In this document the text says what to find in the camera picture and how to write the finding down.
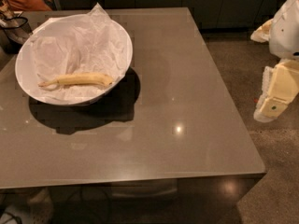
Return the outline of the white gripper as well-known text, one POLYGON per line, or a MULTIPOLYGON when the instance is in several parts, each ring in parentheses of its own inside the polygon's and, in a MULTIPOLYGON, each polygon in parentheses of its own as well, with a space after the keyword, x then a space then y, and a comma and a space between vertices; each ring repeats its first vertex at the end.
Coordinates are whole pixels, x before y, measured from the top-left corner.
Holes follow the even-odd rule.
POLYGON ((287 0, 250 36, 255 42, 269 41, 270 52, 281 59, 263 71, 262 94, 253 117, 259 122, 277 119, 299 93, 299 0, 287 0))

